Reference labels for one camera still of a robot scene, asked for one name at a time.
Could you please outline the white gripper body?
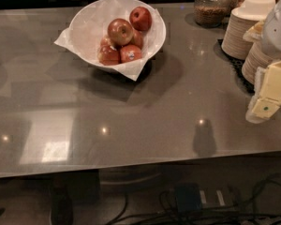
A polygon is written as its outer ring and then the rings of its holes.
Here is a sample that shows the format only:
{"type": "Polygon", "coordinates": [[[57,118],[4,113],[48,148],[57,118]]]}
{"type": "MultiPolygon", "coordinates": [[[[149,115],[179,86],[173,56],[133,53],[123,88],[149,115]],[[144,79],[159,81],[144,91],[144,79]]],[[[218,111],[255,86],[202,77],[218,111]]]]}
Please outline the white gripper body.
{"type": "Polygon", "coordinates": [[[275,59],[281,59],[281,0],[268,14],[261,34],[261,50],[275,59]]]}

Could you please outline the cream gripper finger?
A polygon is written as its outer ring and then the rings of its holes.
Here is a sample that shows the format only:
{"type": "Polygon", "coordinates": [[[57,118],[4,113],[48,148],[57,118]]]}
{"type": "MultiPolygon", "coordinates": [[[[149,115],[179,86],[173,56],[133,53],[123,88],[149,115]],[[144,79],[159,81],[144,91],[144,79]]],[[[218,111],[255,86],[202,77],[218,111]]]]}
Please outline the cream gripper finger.
{"type": "Polygon", "coordinates": [[[261,41],[261,34],[263,30],[264,21],[259,21],[250,27],[243,35],[243,40],[247,42],[261,41]]]}
{"type": "Polygon", "coordinates": [[[266,68],[259,67],[255,77],[255,95],[250,101],[250,115],[270,119],[281,107],[281,60],[266,68]]]}

